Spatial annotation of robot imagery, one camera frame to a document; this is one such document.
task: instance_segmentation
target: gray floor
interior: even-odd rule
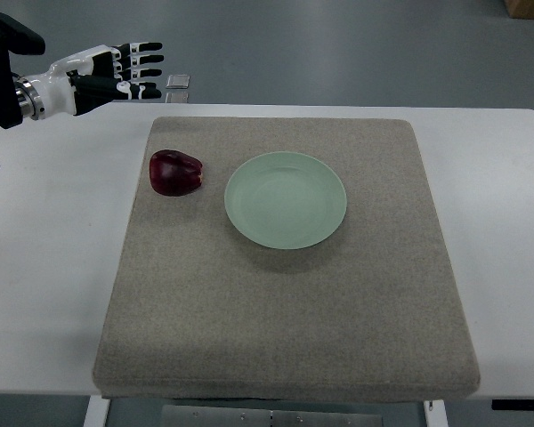
[[[158,85],[189,74],[191,103],[534,109],[534,20],[509,19],[503,0],[0,0],[0,12],[46,41],[41,57],[12,56],[22,75],[98,44],[150,40],[165,45]],[[0,426],[82,425],[86,402],[0,395]],[[158,425],[165,403],[119,400],[108,425]],[[425,424],[419,404],[378,409],[386,426]],[[447,412],[451,427],[534,426],[534,413],[495,413],[488,401]]]

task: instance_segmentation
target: ceramic plate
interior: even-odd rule
[[[346,213],[338,175],[314,157],[289,151],[246,161],[228,181],[224,201],[236,229],[276,249],[316,245]]]

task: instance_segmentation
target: plate rim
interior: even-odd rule
[[[298,247],[289,247],[289,248],[269,246],[269,245],[266,245],[265,243],[257,242],[255,240],[253,240],[252,238],[250,238],[249,236],[247,236],[243,231],[241,231],[239,229],[239,227],[236,225],[235,221],[233,221],[233,219],[232,219],[232,217],[230,215],[230,209],[228,208],[228,191],[230,189],[230,186],[233,183],[233,177],[236,176],[238,174],[238,172],[241,169],[243,169],[243,167],[246,166],[247,164],[249,164],[251,162],[254,162],[254,161],[257,161],[261,157],[272,156],[272,155],[276,155],[276,154],[291,154],[291,155],[294,155],[294,156],[307,157],[311,161],[315,161],[315,162],[323,165],[326,170],[330,171],[332,173],[332,175],[334,175],[334,177],[336,178],[336,180],[340,184],[340,189],[342,190],[341,194],[344,196],[344,213],[342,214],[342,217],[340,218],[340,222],[336,225],[334,230],[330,234],[328,234],[326,237],[324,237],[323,239],[321,239],[321,240],[319,240],[319,241],[317,241],[315,243],[309,244],[307,246],[298,246]],[[223,207],[225,209],[225,212],[226,212],[231,224],[235,227],[235,229],[238,231],[238,233],[240,233],[245,238],[251,240],[252,242],[256,243],[257,245],[261,245],[261,246],[264,246],[264,247],[269,247],[271,249],[296,250],[296,249],[304,249],[305,247],[310,247],[310,246],[317,245],[318,243],[320,243],[320,242],[326,240],[327,238],[329,238],[330,236],[332,236],[336,232],[336,230],[338,230],[338,228],[340,227],[340,225],[344,221],[344,217],[346,216],[346,211],[348,209],[348,196],[346,194],[346,188],[344,187],[344,183],[342,182],[342,180],[340,179],[338,174],[329,165],[324,163],[322,160],[320,160],[320,159],[318,159],[318,158],[316,158],[314,156],[311,156],[309,154],[304,154],[304,153],[301,153],[301,152],[298,152],[298,151],[278,150],[278,151],[269,151],[267,153],[262,153],[262,154],[259,154],[257,156],[251,157],[248,160],[246,160],[244,163],[239,165],[235,171],[233,171],[233,173],[231,174],[227,184],[225,185],[225,190],[223,192]]]

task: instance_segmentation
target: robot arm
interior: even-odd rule
[[[161,48],[160,43],[101,45],[54,62],[44,74],[19,77],[11,72],[9,52],[42,54],[45,42],[0,13],[0,126],[8,129],[25,117],[79,116],[113,100],[160,98],[156,85],[142,80],[162,73],[150,67],[164,60],[153,54]]]
[[[145,68],[164,59],[150,53],[161,48],[160,43],[101,45],[54,62],[44,74],[22,77],[16,83],[28,105],[25,115],[79,116],[113,100],[160,98],[156,85],[138,79],[161,74]]]

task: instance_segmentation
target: apple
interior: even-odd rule
[[[149,164],[150,185],[163,196],[184,196],[202,185],[202,162],[175,149],[161,149]]]

